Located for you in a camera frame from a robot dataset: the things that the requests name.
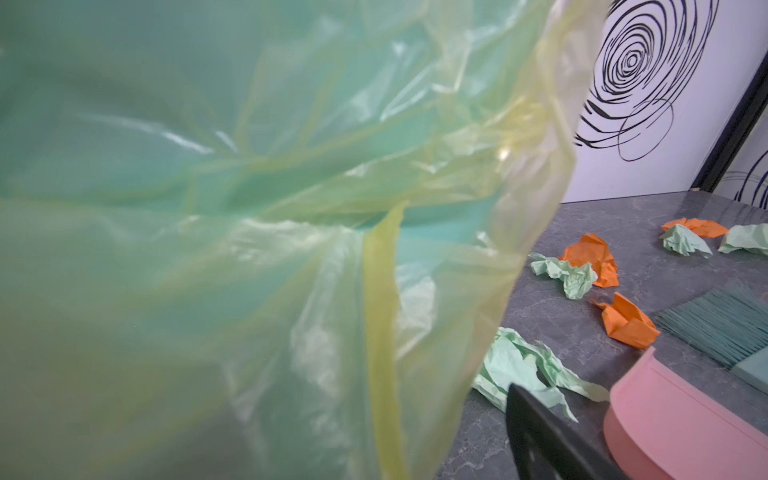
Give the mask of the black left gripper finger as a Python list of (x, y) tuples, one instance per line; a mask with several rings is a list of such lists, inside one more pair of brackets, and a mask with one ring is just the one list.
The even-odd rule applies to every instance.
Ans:
[(624, 473), (526, 389), (507, 394), (506, 430), (521, 479), (622, 479)]

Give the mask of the pink plastic dustpan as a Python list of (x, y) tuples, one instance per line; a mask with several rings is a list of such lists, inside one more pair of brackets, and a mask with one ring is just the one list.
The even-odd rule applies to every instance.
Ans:
[(656, 360), (652, 347), (611, 388), (603, 432), (631, 479), (767, 477), (767, 436)]

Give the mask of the green hand brush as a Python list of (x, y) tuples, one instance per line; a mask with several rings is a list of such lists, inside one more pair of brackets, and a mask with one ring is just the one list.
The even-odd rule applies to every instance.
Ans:
[(767, 302), (738, 286), (713, 289), (656, 315), (658, 325), (765, 393)]

